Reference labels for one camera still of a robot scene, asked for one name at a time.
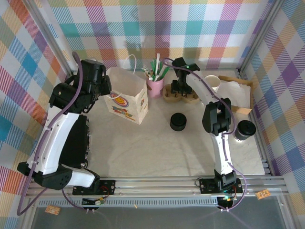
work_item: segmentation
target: plaid wallpaper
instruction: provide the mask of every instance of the plaid wallpaper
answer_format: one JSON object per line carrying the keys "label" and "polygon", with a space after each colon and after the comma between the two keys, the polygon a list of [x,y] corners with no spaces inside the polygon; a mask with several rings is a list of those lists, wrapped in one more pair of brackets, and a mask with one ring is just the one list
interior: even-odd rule
{"label": "plaid wallpaper", "polygon": [[277,175],[305,228],[305,1],[286,0],[246,70]]}
{"label": "plaid wallpaper", "polygon": [[17,165],[31,155],[65,75],[23,3],[0,1],[0,229],[16,228],[25,184]]}
{"label": "plaid wallpaper", "polygon": [[[183,56],[201,68],[236,68],[273,0],[36,0],[72,69],[69,53],[137,68]],[[134,60],[126,67],[134,66]]]}

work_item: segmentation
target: paper bag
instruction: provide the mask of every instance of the paper bag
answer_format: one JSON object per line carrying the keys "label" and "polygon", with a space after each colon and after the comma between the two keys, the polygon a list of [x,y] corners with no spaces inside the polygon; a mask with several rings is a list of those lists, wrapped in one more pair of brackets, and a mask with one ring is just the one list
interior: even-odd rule
{"label": "paper bag", "polygon": [[112,92],[104,96],[108,110],[122,118],[141,124],[148,112],[144,79],[123,68],[109,68]]}

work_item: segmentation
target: black bracket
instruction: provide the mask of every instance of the black bracket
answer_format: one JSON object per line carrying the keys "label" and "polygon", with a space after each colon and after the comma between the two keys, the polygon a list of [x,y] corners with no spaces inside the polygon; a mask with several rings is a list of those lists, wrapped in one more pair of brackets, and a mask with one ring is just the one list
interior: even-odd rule
{"label": "black bracket", "polygon": [[243,188],[241,186],[241,181],[239,178],[236,179],[236,183],[231,185],[228,188],[224,188],[219,190],[217,184],[215,183],[214,179],[199,179],[199,187],[201,194],[211,194],[211,193],[226,193],[226,194],[233,194],[235,193],[243,193]]}
{"label": "black bracket", "polygon": [[97,191],[82,186],[74,186],[72,195],[74,196],[112,196],[115,191],[115,180],[100,180]]}

